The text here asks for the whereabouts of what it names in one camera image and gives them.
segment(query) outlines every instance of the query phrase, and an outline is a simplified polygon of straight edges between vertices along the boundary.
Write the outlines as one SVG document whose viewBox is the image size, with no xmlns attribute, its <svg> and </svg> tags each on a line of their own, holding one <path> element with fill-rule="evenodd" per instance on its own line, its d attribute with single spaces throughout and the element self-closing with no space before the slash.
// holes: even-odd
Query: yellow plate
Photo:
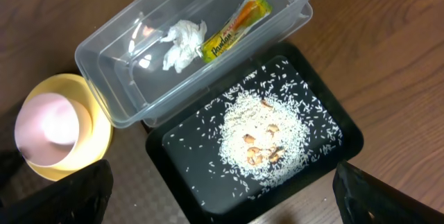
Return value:
<svg viewBox="0 0 444 224">
<path fill-rule="evenodd" d="M 37 85 L 30 92 L 24 103 L 27 103 L 34 96 L 48 92 L 59 93 L 69 99 L 78 101 L 86 107 L 91 115 L 92 135 L 88 142 L 88 149 L 85 151 L 85 155 L 83 155 L 84 159 L 78 161 L 80 165 L 84 167 L 102 159 L 111 142 L 112 126 L 89 90 L 85 79 L 74 74 L 52 76 Z M 28 165 L 37 174 L 52 181 L 60 180 L 75 172 L 69 169 L 42 168 L 30 163 Z"/>
</svg>

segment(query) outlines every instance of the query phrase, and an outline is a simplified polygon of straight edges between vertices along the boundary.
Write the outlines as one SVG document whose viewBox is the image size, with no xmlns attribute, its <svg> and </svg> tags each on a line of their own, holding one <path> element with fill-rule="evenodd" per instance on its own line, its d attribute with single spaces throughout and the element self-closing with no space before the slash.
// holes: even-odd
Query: crumpled tissue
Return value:
<svg viewBox="0 0 444 224">
<path fill-rule="evenodd" d="M 180 20 L 172 26 L 168 35 L 160 40 L 174 43 L 164 56 L 163 70 L 168 71 L 174 66 L 177 73 L 182 72 L 194 58 L 199 56 L 199 49 L 206 32 L 207 24 L 204 21 L 197 25 L 188 20 Z"/>
</svg>

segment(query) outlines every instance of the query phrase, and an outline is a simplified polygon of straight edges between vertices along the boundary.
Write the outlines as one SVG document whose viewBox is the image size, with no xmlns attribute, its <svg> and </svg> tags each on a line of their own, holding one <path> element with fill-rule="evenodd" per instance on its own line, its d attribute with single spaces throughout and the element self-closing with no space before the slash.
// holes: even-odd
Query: yellow wrapper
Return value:
<svg viewBox="0 0 444 224">
<path fill-rule="evenodd" d="M 265 0 L 245 0 L 228 23 L 202 46 L 202 58 L 211 62 L 233 47 L 259 21 L 271 13 Z"/>
</svg>

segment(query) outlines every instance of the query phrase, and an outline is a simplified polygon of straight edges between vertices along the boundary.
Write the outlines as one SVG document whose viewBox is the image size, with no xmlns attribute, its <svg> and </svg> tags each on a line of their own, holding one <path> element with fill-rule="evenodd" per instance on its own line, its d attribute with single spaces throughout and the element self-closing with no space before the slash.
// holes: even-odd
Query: clear plastic bin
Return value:
<svg viewBox="0 0 444 224">
<path fill-rule="evenodd" d="M 196 58 L 182 73 L 162 70 L 172 43 L 160 43 L 180 19 L 207 24 L 205 39 L 221 30 L 243 0 L 135 0 L 83 41 L 76 62 L 112 124 L 145 120 L 156 127 L 207 91 L 259 48 L 307 23 L 309 0 L 267 0 L 272 13 L 211 63 Z"/>
</svg>

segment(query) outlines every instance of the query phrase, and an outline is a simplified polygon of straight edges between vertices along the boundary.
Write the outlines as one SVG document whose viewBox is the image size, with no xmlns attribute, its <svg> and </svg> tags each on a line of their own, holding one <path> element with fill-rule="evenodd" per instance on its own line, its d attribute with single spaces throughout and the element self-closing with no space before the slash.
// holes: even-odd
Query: pink bowl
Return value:
<svg viewBox="0 0 444 224">
<path fill-rule="evenodd" d="M 41 167 L 61 165 L 91 133 L 83 105 L 56 93 L 40 94 L 22 106 L 15 143 L 24 158 Z"/>
</svg>

